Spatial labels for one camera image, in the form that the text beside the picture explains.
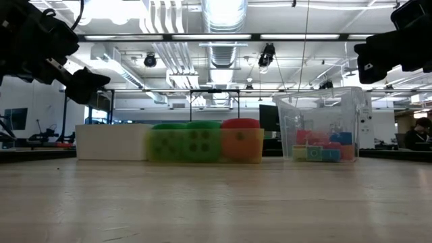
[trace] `blue block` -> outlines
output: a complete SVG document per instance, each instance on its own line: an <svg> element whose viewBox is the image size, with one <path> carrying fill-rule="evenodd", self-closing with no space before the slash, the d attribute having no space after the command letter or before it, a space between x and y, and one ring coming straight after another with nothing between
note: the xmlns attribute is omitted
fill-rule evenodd
<svg viewBox="0 0 432 243"><path fill-rule="evenodd" d="M307 146L307 161L322 161L323 157L321 151L323 150L322 146Z"/></svg>
<svg viewBox="0 0 432 243"><path fill-rule="evenodd" d="M339 162L341 153L339 149L323 149L321 151L323 161Z"/></svg>
<svg viewBox="0 0 432 243"><path fill-rule="evenodd" d="M330 136L330 142L338 142L341 145L352 145L352 133L340 132Z"/></svg>

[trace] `person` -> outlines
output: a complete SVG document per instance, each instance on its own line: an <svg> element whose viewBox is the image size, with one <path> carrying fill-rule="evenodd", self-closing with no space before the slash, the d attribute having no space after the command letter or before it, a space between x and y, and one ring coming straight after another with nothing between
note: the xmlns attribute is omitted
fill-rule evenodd
<svg viewBox="0 0 432 243"><path fill-rule="evenodd" d="M432 151L432 144L429 140L429 129L432 121L422 117L416 121L416 126L405 134L405 147L413 151Z"/></svg>

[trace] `ceiling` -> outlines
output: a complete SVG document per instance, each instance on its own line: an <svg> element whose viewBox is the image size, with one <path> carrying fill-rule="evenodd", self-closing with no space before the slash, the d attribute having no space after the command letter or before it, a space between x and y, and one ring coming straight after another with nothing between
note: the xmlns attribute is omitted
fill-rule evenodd
<svg viewBox="0 0 432 243"><path fill-rule="evenodd" d="M57 17L67 20L67 23L74 21L73 12L68 9L61 0L31 1L40 9L52 7L57 10ZM183 26L189 33L204 32L203 16L200 10L200 1L185 0L183 3ZM306 23L308 33L379 33L394 30L390 21L390 15L394 9L369 9L356 11L322 10L310 8L308 11L304 5L308 1L297 0L297 7L289 6L292 1L248 1L247 18L243 32L245 33L305 33ZM366 7L366 6L388 6L395 5L395 1L386 0L313 0L313 6L326 7ZM123 34L134 33L142 34L138 19L131 19L124 25L113 24L111 20L92 20L88 25L79 26L76 29L80 34ZM249 42L247 47L240 47L236 60L237 70L230 88L244 88L248 82L247 78L252 78L251 84L255 89L277 89L283 88L317 88L320 82L324 81L323 72L327 71L327 78L331 79L334 86L341 86L345 72L341 73L341 65L345 68L356 67L356 53L353 42L277 42L274 43L276 49L276 60L269 66L266 74L260 74L257 57L261 54L266 43ZM73 60L78 60L82 65L87 65L94 72L111 77L111 83L107 88L134 88L129 82L124 80L113 70L101 68L98 61L90 60L90 50L93 43L81 43L80 50L74 54ZM147 87L151 88L170 88L166 81L167 68L158 59L156 67L148 68L143 64L147 53L154 53L152 43L106 43L107 48L116 48L120 53L122 65L128 66L139 78L143 80ZM188 52L192 58L195 70L199 74L199 84L202 87L209 87L209 62L207 50L199 47L198 43L188 43ZM388 82L409 78L418 73L403 73L401 70L394 70L387 77ZM423 76L398 85L395 88L415 88L418 86L427 87L425 84L432 82L429 76ZM364 88L383 88L385 80Z"/></svg>

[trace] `white box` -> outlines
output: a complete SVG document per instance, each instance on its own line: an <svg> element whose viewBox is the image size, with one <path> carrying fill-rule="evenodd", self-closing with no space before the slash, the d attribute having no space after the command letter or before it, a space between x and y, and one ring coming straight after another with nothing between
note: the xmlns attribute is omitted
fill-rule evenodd
<svg viewBox="0 0 432 243"><path fill-rule="evenodd" d="M78 159L145 161L145 136L152 125L78 125Z"/></svg>

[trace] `desk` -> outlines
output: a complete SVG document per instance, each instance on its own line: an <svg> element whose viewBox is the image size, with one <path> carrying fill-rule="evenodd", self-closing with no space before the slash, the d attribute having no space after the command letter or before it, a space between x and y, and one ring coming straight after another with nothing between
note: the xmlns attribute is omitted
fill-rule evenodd
<svg viewBox="0 0 432 243"><path fill-rule="evenodd" d="M430 164L0 165L0 242L428 242Z"/></svg>

